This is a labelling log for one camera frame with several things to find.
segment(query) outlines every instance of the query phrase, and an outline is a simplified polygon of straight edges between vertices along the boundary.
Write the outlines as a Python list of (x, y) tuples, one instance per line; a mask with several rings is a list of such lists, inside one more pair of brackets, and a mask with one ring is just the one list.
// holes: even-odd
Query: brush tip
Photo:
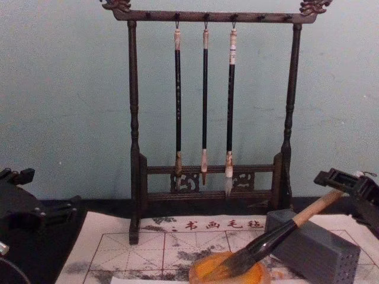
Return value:
[(254, 256), (247, 248), (243, 248), (226, 258), (210, 273), (205, 275), (205, 281), (215, 281), (232, 278), (246, 273), (256, 263)]
[(206, 173), (202, 173), (201, 176), (203, 178), (203, 185), (205, 185), (205, 183), (207, 182), (207, 174)]
[(225, 197), (229, 198), (230, 193), (232, 192), (233, 188), (233, 179), (231, 177), (227, 177), (225, 180)]

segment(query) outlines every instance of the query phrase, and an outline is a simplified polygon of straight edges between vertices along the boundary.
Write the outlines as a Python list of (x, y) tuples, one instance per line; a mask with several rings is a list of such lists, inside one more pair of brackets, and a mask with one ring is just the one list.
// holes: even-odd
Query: bamboo brush handle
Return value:
[(180, 29), (177, 28), (174, 34), (175, 50), (180, 50)]
[(206, 173), (208, 170), (208, 157), (207, 149), (203, 149), (201, 152), (201, 172)]
[(230, 54), (229, 54), (229, 64), (236, 64), (236, 42), (237, 42), (237, 31), (236, 29), (232, 29), (230, 33)]
[(206, 28), (203, 32), (204, 49), (208, 49), (208, 38), (209, 38), (209, 32), (208, 32), (208, 29)]
[(225, 177), (227, 177), (227, 178), (232, 178), (233, 177), (233, 157), (232, 157), (232, 151), (228, 151), (226, 153)]
[(301, 227), (305, 222), (309, 220), (309, 218), (324, 210), (330, 204), (338, 200), (342, 195), (342, 191), (334, 189), (330, 191), (327, 195), (324, 195), (323, 197), (316, 200), (306, 209), (302, 210), (299, 214), (292, 218), (292, 220), (296, 223), (298, 227)]
[(176, 153), (175, 159), (175, 176), (180, 178), (182, 176), (183, 168), (182, 168), (182, 154), (180, 151)]

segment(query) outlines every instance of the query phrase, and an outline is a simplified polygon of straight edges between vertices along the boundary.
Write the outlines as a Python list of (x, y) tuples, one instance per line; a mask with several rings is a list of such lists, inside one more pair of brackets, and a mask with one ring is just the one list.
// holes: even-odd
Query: chinese character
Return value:
[(197, 221), (195, 221), (195, 222), (190, 221), (190, 222), (187, 224), (187, 227), (185, 227), (185, 228), (186, 228), (186, 229), (187, 229), (187, 228), (190, 228), (191, 230), (192, 230), (192, 229), (196, 229), (197, 226), (195, 225), (195, 223), (197, 223)]
[(236, 228), (236, 229), (243, 228), (243, 226), (237, 227), (236, 220), (229, 221), (228, 227), (233, 227), (233, 228)]
[(220, 224), (219, 223), (216, 223), (214, 221), (212, 222), (209, 222), (209, 224), (207, 225), (207, 229), (210, 229), (210, 228), (219, 228)]
[(255, 221), (255, 220), (249, 221), (248, 226), (251, 228), (263, 228), (263, 226), (258, 221)]

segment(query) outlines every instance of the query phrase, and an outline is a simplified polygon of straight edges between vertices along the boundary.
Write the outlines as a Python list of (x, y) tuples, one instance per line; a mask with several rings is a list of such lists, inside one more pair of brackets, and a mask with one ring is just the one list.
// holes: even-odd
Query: white brush tip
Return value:
[(233, 188), (233, 179), (231, 177), (227, 177), (225, 180), (225, 197), (228, 198)]

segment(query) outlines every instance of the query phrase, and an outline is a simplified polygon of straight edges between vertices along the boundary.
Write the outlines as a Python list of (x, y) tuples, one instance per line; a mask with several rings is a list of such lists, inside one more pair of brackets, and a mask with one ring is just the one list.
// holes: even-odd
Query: carved dragon finial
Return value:
[(303, 16), (322, 14), (326, 12), (324, 6), (328, 7), (333, 0), (303, 0), (300, 3), (300, 12)]
[(129, 4), (130, 0), (105, 0), (107, 3), (103, 4), (102, 7), (106, 10), (120, 10), (121, 12), (128, 13), (130, 12)]

